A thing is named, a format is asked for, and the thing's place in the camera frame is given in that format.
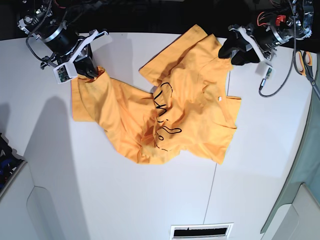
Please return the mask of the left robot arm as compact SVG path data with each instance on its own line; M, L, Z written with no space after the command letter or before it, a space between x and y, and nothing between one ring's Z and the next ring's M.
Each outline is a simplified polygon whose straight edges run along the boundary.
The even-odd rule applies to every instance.
M315 15L312 0L273 0L275 8L255 14L247 24L231 24L230 35L218 52L220 59L231 64L270 61L278 46L291 39L297 41L312 35Z

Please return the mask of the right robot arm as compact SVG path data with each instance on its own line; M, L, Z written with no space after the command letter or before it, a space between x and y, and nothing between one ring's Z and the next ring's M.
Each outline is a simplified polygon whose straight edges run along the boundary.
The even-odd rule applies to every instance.
M17 22L27 38L25 43L40 61L40 68L54 68L56 79L64 83L78 76L94 79L99 70L93 60L91 41L79 35L73 24L86 12L97 10L101 0L36 0ZM50 56L40 57L32 49L30 38L46 45Z

